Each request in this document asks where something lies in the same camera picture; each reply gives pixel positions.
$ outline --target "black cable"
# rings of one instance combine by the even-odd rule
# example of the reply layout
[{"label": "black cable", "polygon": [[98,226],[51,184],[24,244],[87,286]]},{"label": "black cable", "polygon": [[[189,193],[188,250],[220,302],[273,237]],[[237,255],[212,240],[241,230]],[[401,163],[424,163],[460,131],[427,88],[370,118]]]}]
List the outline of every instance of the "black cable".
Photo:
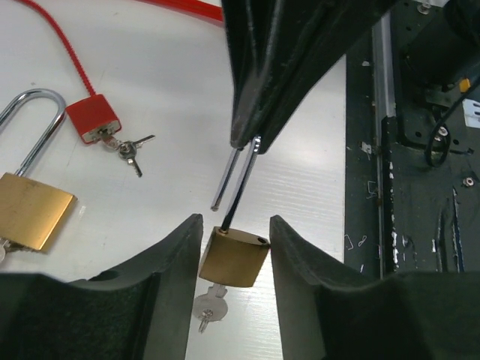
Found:
[{"label": "black cable", "polygon": [[480,86],[480,76],[473,82],[470,88],[464,92],[446,111],[446,113],[436,122],[433,130],[430,133],[428,138],[427,148],[425,149],[425,160],[427,164],[431,167],[441,167],[442,164],[445,162],[447,156],[449,155],[450,150],[450,141],[451,136],[450,132],[448,131],[447,136],[445,136],[445,147],[442,151],[442,156],[437,162],[434,162],[433,159],[433,151],[434,151],[434,143],[435,137],[438,136],[438,131],[441,127],[445,127],[445,123],[449,120],[450,116],[454,113],[454,111],[464,102],[466,98],[468,98],[478,87]]}]

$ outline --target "brass padlock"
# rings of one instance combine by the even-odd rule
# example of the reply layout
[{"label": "brass padlock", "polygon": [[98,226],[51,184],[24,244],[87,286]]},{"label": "brass padlock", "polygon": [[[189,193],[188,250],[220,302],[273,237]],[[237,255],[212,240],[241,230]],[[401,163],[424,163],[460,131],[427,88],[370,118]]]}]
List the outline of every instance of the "brass padlock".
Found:
[{"label": "brass padlock", "polygon": [[[200,262],[199,277],[228,287],[252,287],[269,253],[269,242],[249,232],[230,229],[233,216],[254,166],[260,137],[252,140],[232,202],[221,226],[214,227]],[[235,166],[239,152],[234,150],[223,174],[211,209],[216,211]]]},{"label": "brass padlock", "polygon": [[15,174],[7,172],[0,178],[0,250],[3,252],[26,248],[47,251],[77,201],[71,193],[23,177],[65,118],[66,103],[60,94],[44,88],[19,94],[0,114],[0,126],[24,103],[35,98],[55,101],[58,111]]}]

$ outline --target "padlock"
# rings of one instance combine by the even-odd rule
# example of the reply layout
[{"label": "padlock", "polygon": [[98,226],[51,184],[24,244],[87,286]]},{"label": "padlock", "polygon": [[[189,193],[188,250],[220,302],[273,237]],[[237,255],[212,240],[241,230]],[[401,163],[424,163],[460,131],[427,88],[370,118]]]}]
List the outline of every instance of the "padlock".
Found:
[{"label": "padlock", "polygon": [[0,178],[0,246],[7,252],[47,251],[77,201],[71,193],[23,177],[65,118],[66,104],[60,94],[44,88],[19,94],[0,114],[0,127],[35,98],[54,101],[58,111],[15,174],[5,173]]},{"label": "padlock", "polygon": [[[228,287],[252,287],[267,257],[269,242],[249,232],[230,229],[233,216],[239,205],[245,185],[260,150],[260,137],[256,136],[250,145],[247,160],[233,194],[232,201],[221,226],[214,227],[200,262],[199,277],[212,283]],[[212,210],[220,205],[221,197],[230,180],[236,158],[241,150],[234,150],[223,174],[220,187],[215,195]]]},{"label": "padlock", "polygon": [[67,114],[85,144],[111,137],[122,129],[119,117],[102,94],[72,103],[67,107]]}]

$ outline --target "red padlock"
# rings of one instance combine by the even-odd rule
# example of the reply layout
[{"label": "red padlock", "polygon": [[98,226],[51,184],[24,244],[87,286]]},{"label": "red padlock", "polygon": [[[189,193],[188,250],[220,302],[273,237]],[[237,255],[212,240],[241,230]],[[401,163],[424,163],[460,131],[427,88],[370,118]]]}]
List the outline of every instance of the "red padlock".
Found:
[{"label": "red padlock", "polygon": [[119,118],[102,94],[67,106],[67,114],[85,144],[96,143],[102,136],[122,129]]}]

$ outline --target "key with clear plastic head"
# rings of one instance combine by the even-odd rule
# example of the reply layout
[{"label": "key with clear plastic head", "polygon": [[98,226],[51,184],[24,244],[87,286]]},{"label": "key with clear plastic head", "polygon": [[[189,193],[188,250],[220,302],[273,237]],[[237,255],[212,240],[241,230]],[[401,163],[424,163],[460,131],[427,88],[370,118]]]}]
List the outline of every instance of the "key with clear plastic head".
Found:
[{"label": "key with clear plastic head", "polygon": [[200,334],[207,329],[209,323],[222,320],[228,312],[228,305],[224,299],[228,290],[224,285],[214,283],[206,294],[197,296],[193,300],[193,315],[200,320],[198,329]]}]

